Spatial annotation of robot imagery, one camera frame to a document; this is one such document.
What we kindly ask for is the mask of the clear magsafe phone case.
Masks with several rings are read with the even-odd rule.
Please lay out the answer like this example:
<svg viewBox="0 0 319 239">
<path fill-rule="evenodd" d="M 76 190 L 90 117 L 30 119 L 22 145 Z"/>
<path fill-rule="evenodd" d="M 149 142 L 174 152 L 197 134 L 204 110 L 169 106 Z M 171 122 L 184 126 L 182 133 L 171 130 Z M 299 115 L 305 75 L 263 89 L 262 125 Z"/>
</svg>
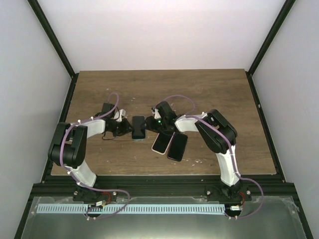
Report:
<svg viewBox="0 0 319 239">
<path fill-rule="evenodd" d="M 132 138 L 133 141 L 144 141 L 146 138 Z"/>
</svg>

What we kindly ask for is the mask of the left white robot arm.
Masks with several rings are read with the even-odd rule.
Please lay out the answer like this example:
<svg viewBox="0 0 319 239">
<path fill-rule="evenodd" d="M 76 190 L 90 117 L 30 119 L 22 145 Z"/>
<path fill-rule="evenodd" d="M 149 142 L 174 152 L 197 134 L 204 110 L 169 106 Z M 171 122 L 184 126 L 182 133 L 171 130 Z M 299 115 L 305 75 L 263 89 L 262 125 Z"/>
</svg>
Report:
<svg viewBox="0 0 319 239">
<path fill-rule="evenodd" d="M 102 189 L 95 184 L 97 176 L 85 161 L 87 139 L 107 132 L 119 137 L 132 130 L 124 109 L 104 103 L 102 110 L 89 119 L 58 123 L 48 150 L 48 159 L 65 168 L 78 185 L 86 187 L 84 195 L 90 201 L 97 201 Z"/>
</svg>

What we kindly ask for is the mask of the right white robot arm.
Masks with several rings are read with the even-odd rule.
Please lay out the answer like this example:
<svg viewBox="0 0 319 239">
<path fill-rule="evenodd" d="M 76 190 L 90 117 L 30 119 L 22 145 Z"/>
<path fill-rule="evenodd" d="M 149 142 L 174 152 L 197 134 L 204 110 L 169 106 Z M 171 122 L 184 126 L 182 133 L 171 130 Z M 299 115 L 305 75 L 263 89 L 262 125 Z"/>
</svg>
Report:
<svg viewBox="0 0 319 239">
<path fill-rule="evenodd" d="M 152 108 L 152 115 L 146 118 L 145 125 L 150 131 L 171 135 L 198 132 L 206 146 L 216 154 L 223 198 L 232 201 L 239 195 L 241 175 L 235 156 L 237 131 L 217 109 L 200 115 L 177 115 L 168 102 L 162 101 Z"/>
</svg>

